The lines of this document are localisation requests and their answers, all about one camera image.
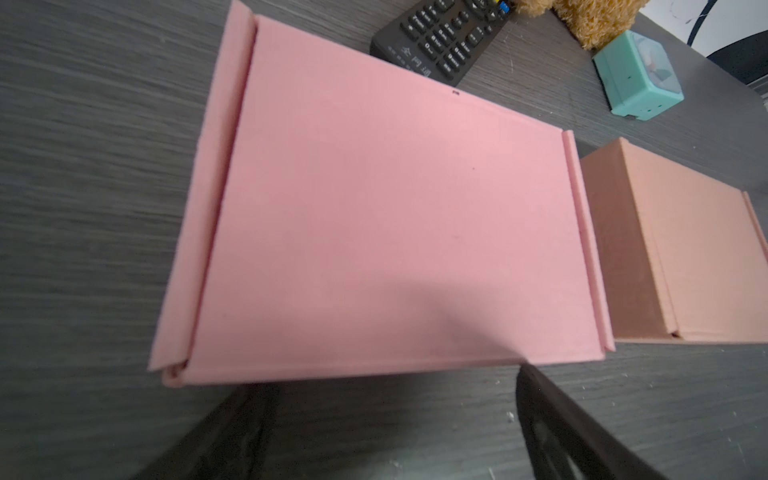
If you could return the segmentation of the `pink cardboard box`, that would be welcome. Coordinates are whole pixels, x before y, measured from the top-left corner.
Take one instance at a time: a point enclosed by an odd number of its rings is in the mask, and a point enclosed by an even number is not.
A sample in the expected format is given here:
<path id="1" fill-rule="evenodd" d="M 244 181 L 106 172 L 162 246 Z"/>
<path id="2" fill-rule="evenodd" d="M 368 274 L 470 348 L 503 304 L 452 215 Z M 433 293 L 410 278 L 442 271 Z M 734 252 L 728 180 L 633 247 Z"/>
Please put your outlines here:
<path id="1" fill-rule="evenodd" d="M 165 384 L 614 347 L 571 132 L 232 3 L 149 358 Z"/>

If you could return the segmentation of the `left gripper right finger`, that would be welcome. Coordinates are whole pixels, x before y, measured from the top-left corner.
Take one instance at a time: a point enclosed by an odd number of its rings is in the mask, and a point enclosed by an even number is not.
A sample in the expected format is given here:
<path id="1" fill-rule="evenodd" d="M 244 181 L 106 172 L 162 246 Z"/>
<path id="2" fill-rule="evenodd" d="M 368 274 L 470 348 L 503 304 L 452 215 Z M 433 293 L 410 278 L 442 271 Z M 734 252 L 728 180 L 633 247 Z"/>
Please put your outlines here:
<path id="1" fill-rule="evenodd" d="M 536 479 L 661 479 L 531 364 L 520 367 L 516 406 Z"/>

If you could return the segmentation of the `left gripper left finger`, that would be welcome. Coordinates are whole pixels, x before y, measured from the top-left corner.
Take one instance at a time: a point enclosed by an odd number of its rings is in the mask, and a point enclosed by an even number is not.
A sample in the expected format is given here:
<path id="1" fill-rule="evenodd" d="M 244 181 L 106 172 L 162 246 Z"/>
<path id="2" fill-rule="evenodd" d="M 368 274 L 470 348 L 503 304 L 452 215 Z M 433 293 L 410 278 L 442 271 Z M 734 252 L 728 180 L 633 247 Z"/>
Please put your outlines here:
<path id="1" fill-rule="evenodd" d="M 136 479 L 260 479 L 276 421 L 280 387 L 236 388 Z"/>

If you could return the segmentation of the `salmon cardboard box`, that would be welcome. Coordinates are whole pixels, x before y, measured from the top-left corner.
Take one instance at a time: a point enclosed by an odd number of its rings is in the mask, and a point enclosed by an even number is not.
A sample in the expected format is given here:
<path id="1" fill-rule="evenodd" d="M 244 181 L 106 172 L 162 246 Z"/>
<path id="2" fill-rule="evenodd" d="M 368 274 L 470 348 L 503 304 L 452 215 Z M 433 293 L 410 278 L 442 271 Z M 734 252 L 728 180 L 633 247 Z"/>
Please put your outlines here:
<path id="1" fill-rule="evenodd" d="M 616 340 L 766 342 L 767 242 L 747 193 L 623 138 L 581 170 Z"/>

